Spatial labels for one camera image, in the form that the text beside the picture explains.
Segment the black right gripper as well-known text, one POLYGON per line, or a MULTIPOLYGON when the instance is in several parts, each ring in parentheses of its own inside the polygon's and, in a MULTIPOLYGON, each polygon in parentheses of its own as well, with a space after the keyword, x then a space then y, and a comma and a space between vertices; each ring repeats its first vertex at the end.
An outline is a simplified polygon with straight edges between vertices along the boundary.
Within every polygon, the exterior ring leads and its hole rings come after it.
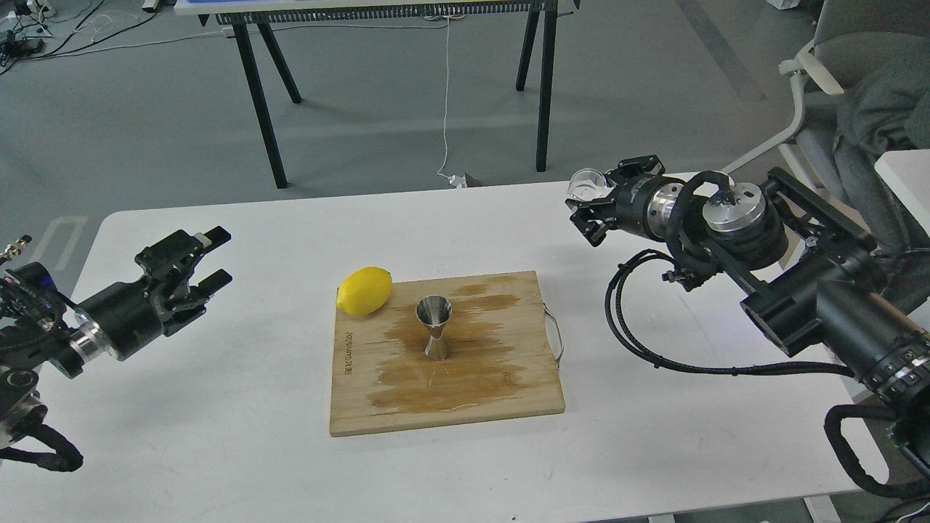
POLYGON ((570 221, 591 247, 600 246, 614 230, 663 242, 684 187, 683 179, 665 177, 665 172, 657 155, 620 160, 604 175, 607 187, 614 189, 609 200, 569 200, 570 221))

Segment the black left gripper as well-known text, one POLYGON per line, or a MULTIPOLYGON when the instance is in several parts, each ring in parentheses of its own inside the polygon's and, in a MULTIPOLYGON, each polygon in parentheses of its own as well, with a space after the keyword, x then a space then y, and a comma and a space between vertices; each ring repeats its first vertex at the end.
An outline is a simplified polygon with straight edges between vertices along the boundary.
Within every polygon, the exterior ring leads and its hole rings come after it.
POLYGON ((143 271, 139 281, 114 283, 74 309, 79 326, 73 345, 84 361, 102 353, 127 360, 203 317, 207 302, 233 276, 218 270, 198 285, 190 285, 190 278, 207 253, 229 241, 230 233, 217 226, 195 235, 177 230, 143 248, 135 257, 143 271))

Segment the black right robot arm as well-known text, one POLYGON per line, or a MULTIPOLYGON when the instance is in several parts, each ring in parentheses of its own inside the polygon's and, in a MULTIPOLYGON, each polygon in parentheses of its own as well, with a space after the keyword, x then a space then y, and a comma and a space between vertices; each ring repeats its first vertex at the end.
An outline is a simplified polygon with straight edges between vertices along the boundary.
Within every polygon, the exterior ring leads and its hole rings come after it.
POLYGON ((621 230, 663 243, 618 265, 607 286, 608 327, 632 354, 655 368, 729 376, 831 373, 854 378, 879 406, 840 405, 826 414, 828 443, 860 489, 885 498, 928 494, 928 332, 881 297, 886 284, 873 236, 782 169, 762 185, 734 183, 704 170, 687 181, 665 175, 655 155, 622 160, 607 172, 582 169, 569 182, 571 222, 598 247, 621 230), (746 293, 741 308, 788 357, 823 344, 836 364, 783 362, 710 368, 669 360, 632 334, 622 312, 628 276, 650 261, 686 291, 725 274, 746 293), (861 466, 841 433, 847 419, 890 424, 894 446, 920 474, 881 484, 861 466))

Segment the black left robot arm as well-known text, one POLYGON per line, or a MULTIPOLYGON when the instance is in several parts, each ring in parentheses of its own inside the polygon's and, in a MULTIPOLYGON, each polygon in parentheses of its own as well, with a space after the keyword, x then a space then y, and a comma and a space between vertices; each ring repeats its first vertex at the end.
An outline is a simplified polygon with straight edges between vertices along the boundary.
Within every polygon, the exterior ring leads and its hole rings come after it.
POLYGON ((232 277, 219 270, 198 285, 190 278, 207 253, 229 240, 223 227, 196 235, 177 230, 136 255, 142 277, 113 283, 78 304, 43 264, 7 270, 1 288, 2 458, 52 472, 83 466, 76 446, 44 423, 49 410, 37 390, 39 368, 47 363, 74 378, 97 355, 126 360, 202 317, 232 277))

